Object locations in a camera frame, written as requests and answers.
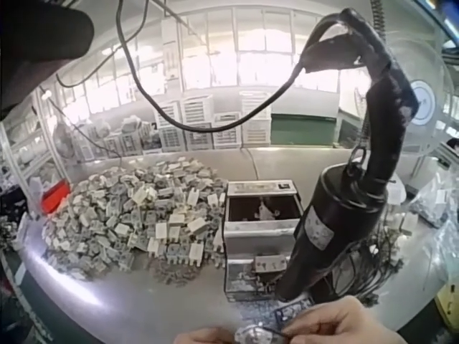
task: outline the plastic bag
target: plastic bag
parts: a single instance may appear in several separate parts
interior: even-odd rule
[[[410,202],[408,210],[419,214],[433,227],[442,228],[449,215],[457,213],[457,189],[457,173],[439,168],[435,177]]]
[[[459,278],[459,171],[448,171],[453,189],[445,207],[446,220],[432,241],[432,253],[442,260],[445,281]]]
[[[459,278],[459,227],[456,221],[447,220],[434,238],[434,252],[443,261],[446,281]]]

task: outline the green panel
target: green panel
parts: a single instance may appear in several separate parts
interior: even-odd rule
[[[335,118],[273,114],[272,145],[332,145]]]

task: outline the ventilation grille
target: ventilation grille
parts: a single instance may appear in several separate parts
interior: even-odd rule
[[[196,128],[210,128],[210,123],[201,123],[194,125]],[[201,134],[201,133],[192,133],[189,131],[185,132],[186,138],[186,147],[189,151],[206,151],[214,149],[214,143],[212,141],[212,134]]]
[[[260,105],[271,96],[270,93],[258,91],[242,91],[239,92],[239,95],[241,97],[241,108],[243,116],[253,111],[258,105]],[[268,106],[264,110],[260,111],[254,117],[254,119],[271,119],[271,106]]]
[[[141,139],[138,133],[122,134],[120,141],[125,156],[141,156],[143,154]]]
[[[242,145],[271,144],[271,120],[249,120],[242,125]]]
[[[240,118],[240,113],[216,113],[214,118],[213,127],[221,127],[230,124]],[[214,133],[214,147],[215,149],[225,148],[240,148],[242,145],[241,127],[238,126],[233,129]]]
[[[151,123],[142,122],[140,128],[138,129],[138,134],[142,140],[149,138],[151,135]]]
[[[82,160],[93,161],[95,159],[93,151],[91,150],[90,146],[81,145],[80,150],[81,150]]]
[[[212,121],[213,102],[211,96],[192,97],[182,100],[181,114],[188,125]]]
[[[109,158],[119,158],[119,156],[123,156],[123,149],[121,148],[120,138],[118,136],[109,136],[104,142],[108,149],[107,154]]]
[[[181,152],[186,150],[184,133],[178,128],[163,128],[159,130],[163,152]]]
[[[180,109],[177,102],[168,102],[166,104],[160,104],[159,106],[161,106],[161,108],[170,118],[173,118],[177,122],[181,123]],[[154,115],[158,129],[167,128],[171,126],[171,124],[169,124],[167,120],[165,120],[161,117],[161,115],[159,115],[158,111],[154,110]]]
[[[103,147],[106,148],[105,142],[103,140],[94,142],[97,143],[97,146],[91,144],[91,150],[93,151],[94,158],[96,158],[97,160],[103,160],[108,158],[108,152],[105,149],[103,149]]]

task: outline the black cable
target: black cable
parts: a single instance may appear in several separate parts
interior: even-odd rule
[[[287,82],[284,83],[274,94],[272,94],[267,100],[265,100],[262,104],[258,105],[253,111],[251,111],[249,114],[247,114],[245,117],[240,118],[239,120],[234,121],[233,123],[223,125],[222,127],[218,128],[195,128],[189,125],[182,124],[180,122],[177,122],[175,119],[170,118],[164,111],[163,109],[158,105],[157,102],[154,101],[154,99],[144,90],[142,87],[142,84],[137,76],[136,73],[136,68],[134,66],[134,62],[131,57],[131,53],[129,52],[128,45],[126,42],[126,39],[124,38],[124,33],[123,29],[121,27],[121,13],[123,12],[123,3],[124,0],[119,0],[118,1],[118,9],[116,11],[116,31],[118,32],[118,38],[120,40],[121,46],[124,50],[124,54],[126,56],[126,59],[128,60],[129,64],[129,69],[131,70],[131,74],[133,76],[134,82],[136,83],[136,86],[140,93],[148,100],[148,102],[155,108],[156,111],[158,111],[159,115],[164,118],[168,123],[172,124],[174,127],[177,127],[179,129],[185,130],[185,131],[191,131],[193,133],[219,133],[221,131],[226,131],[229,129],[233,129],[237,127],[238,125],[241,125],[245,122],[247,122],[250,118],[253,118],[256,116],[260,111],[264,110],[267,106],[275,102],[281,95],[285,93],[286,90],[295,82],[295,79],[297,76],[299,76],[301,70],[303,69],[301,65],[297,64],[292,71],[291,76],[287,80]]]
[[[134,38],[136,38],[138,36],[138,34],[140,34],[140,32],[143,30],[143,27],[145,26],[145,23],[146,23],[146,18],[147,18],[147,14],[148,14],[148,2],[149,0],[145,0],[145,7],[143,8],[143,17],[142,17],[142,22],[141,22],[141,25],[138,27],[138,29],[126,40],[126,44],[129,43],[130,41],[132,41]],[[79,86],[79,85],[82,85],[84,84],[85,82],[87,82],[95,73],[97,73],[100,68],[103,67],[103,65],[105,63],[108,62],[109,59],[111,59],[113,57],[114,54],[116,54],[116,52],[121,49],[121,46],[119,47],[116,47],[105,59],[102,60],[101,63],[98,64],[98,66],[91,72],[89,73],[86,77],[82,78],[79,82],[76,82],[75,84],[65,84],[62,79],[60,78],[60,76],[56,73],[56,80],[57,80],[57,83],[59,85],[61,85],[62,87],[64,88],[74,88],[76,86]]]
[[[39,86],[39,88],[40,88],[40,91],[42,91],[43,94],[46,92],[42,86]],[[56,105],[56,103],[54,102],[54,100],[52,100],[51,98],[48,98],[47,100],[51,103],[51,105],[52,105],[52,106],[53,106],[62,116],[64,116],[65,118],[67,118],[67,119],[69,120],[69,122],[70,122],[70,124],[73,126],[73,128],[74,128],[77,132],[79,132],[79,133],[81,134],[81,136],[83,136],[84,138],[86,138],[86,140],[88,140],[89,142],[91,142],[94,146],[96,146],[96,147],[98,147],[98,148],[100,148],[100,149],[103,149],[103,150],[106,151],[107,153],[114,153],[114,154],[116,154],[117,157],[120,159],[120,166],[121,166],[121,163],[122,163],[122,161],[123,161],[123,157],[121,156],[121,154],[120,154],[119,152],[117,152],[116,150],[108,149],[108,148],[104,147],[103,145],[99,145],[99,144],[97,144],[96,142],[94,142],[93,140],[91,140],[84,132],[81,131],[81,129],[80,129],[76,124],[74,124],[74,123],[70,120],[70,118],[64,113],[64,111],[62,111],[62,110],[60,109],[60,107],[58,107],[58,106]]]

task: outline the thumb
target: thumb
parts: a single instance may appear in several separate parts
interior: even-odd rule
[[[332,335],[297,335],[290,344],[343,344],[338,337]]]

